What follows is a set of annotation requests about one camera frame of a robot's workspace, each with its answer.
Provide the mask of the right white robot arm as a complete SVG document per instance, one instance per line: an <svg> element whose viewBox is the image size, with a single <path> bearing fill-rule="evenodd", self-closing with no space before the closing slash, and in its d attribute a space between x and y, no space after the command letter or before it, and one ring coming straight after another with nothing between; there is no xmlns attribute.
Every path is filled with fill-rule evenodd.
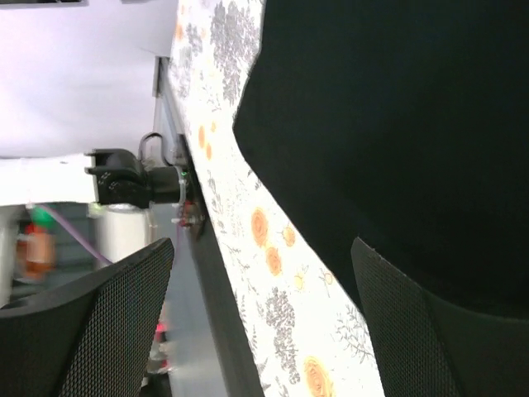
<svg viewBox="0 0 529 397"><path fill-rule="evenodd" d="M198 195L191 170L147 170L124 149L1 161L4 207L55 202L186 203ZM417 266L390 256L366 232L351 246L352 269L387 396L525 396L528 296L495 299L480 273L463 284L436 277L449 261Z"/></svg>

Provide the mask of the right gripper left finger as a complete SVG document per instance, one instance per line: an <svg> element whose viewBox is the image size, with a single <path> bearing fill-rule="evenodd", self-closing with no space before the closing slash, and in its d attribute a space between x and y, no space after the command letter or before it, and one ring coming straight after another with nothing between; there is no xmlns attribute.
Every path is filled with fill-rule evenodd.
<svg viewBox="0 0 529 397"><path fill-rule="evenodd" d="M1 309L3 396L137 396L171 266L160 238L117 263Z"/></svg>

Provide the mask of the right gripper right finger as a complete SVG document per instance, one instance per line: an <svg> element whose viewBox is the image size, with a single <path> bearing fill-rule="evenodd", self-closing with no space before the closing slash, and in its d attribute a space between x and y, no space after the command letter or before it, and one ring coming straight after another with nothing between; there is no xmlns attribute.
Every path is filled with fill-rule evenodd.
<svg viewBox="0 0 529 397"><path fill-rule="evenodd" d="M432 293L354 240L352 265L387 396L526 396L528 312Z"/></svg>

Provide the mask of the black t shirt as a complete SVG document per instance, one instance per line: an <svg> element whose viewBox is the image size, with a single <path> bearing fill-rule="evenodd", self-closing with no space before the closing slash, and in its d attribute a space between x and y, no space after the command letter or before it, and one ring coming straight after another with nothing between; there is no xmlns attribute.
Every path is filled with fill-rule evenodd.
<svg viewBox="0 0 529 397"><path fill-rule="evenodd" d="M527 2L269 1L233 132L353 302L361 238L442 293L527 305Z"/></svg>

